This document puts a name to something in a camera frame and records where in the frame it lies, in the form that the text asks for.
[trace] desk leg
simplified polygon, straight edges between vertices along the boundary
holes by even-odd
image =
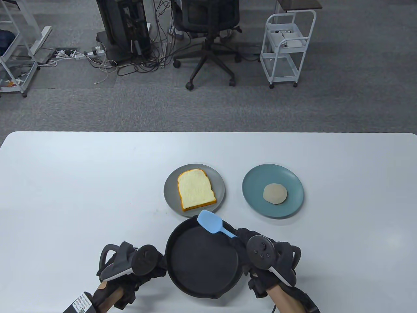
[[[49,36],[52,30],[52,26],[45,26],[41,31],[38,23],[33,17],[33,14],[28,9],[28,4],[26,3],[26,0],[16,0],[16,2],[19,5],[20,11],[22,12],[23,17],[25,18],[28,25],[32,26],[35,30],[36,40],[30,48],[32,54],[35,54],[39,50],[39,48],[42,47],[46,38]]]
[[[281,5],[279,4],[278,0],[276,0],[275,2],[275,8],[274,8],[274,14],[276,13],[286,13],[286,11],[284,11],[281,7]],[[278,23],[278,16],[273,18],[273,23],[277,24]]]

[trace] power strip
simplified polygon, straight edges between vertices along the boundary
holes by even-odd
[[[98,56],[104,56],[104,55],[106,55],[105,51],[98,45],[98,46],[93,48],[93,52],[88,52],[87,53],[86,51],[84,51],[83,54],[81,54],[81,53],[75,54],[75,59],[76,60],[84,60],[87,57],[88,58],[96,58]]]

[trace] sticker label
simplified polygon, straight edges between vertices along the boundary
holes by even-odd
[[[85,313],[92,306],[90,299],[82,293],[74,302],[73,307],[77,313]]]

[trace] frying pan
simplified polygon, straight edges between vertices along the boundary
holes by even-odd
[[[230,232],[235,229],[228,223]],[[167,271],[173,283],[196,298],[218,299],[242,275],[236,250],[225,234],[211,234],[197,222],[197,215],[172,232],[165,250]]]

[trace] gray plate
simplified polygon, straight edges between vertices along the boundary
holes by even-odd
[[[178,192],[177,179],[178,176],[180,176],[182,173],[191,169],[202,169],[206,172],[208,178],[210,179],[211,189],[214,191],[217,203],[183,212],[181,207],[180,194]],[[178,214],[188,217],[192,217],[196,214],[199,214],[202,210],[207,210],[211,212],[215,211],[223,201],[225,193],[226,187],[224,186],[224,182],[220,174],[211,167],[204,164],[188,164],[177,168],[168,176],[165,182],[165,186],[163,187],[163,195],[165,197],[166,203],[168,203],[171,209],[173,209]]]

